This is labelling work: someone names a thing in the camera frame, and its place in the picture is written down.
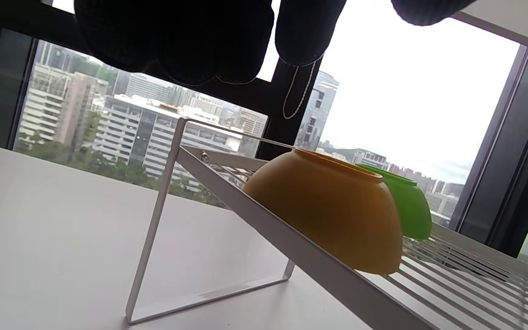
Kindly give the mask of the person's left hand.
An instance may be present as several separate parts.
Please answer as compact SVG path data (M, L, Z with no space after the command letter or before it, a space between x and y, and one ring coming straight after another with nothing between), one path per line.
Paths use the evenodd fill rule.
M345 0L76 0L75 20L91 54L112 67L198 86L253 81L270 45L291 66L320 59Z

